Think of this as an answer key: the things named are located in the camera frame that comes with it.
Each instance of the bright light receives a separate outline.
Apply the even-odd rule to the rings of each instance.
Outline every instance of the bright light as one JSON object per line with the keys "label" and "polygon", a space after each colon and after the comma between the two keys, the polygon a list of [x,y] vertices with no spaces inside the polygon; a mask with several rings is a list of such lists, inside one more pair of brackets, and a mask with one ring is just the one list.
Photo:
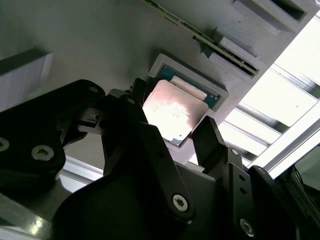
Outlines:
{"label": "bright light", "polygon": [[225,121],[264,140],[268,144],[274,143],[281,135],[238,109],[234,109],[226,117]]}
{"label": "bright light", "polygon": [[317,100],[269,69],[241,102],[290,127]]}
{"label": "bright light", "polygon": [[266,145],[255,141],[248,135],[236,130],[225,122],[221,123],[218,128],[225,142],[247,150],[256,156],[259,156],[267,148]]}

